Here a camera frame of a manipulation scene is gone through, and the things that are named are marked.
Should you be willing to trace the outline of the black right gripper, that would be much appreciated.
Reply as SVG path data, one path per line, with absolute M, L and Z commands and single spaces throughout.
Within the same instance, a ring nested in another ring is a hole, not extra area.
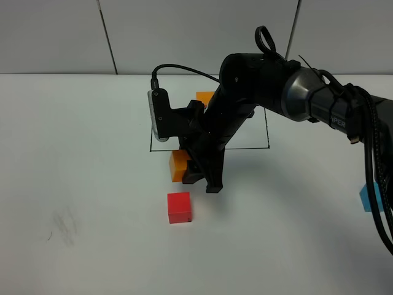
M 253 94 L 217 88 L 197 120 L 196 133 L 181 140 L 181 147 L 191 158 L 187 160 L 182 184 L 195 184 L 205 179 L 207 193 L 216 194 L 222 190 L 225 147 L 254 109 Z

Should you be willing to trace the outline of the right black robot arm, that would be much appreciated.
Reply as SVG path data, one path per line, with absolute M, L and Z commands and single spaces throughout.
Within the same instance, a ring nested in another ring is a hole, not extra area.
M 208 183 L 222 189 L 224 149 L 258 106 L 296 122 L 322 122 L 361 142 L 373 155 L 367 171 L 381 191 L 392 192 L 392 101 L 340 84 L 329 72 L 305 68 L 295 60 L 264 55 L 231 54 L 220 69 L 220 84 L 198 119 L 195 135 L 181 139 L 189 153 L 182 182 Z

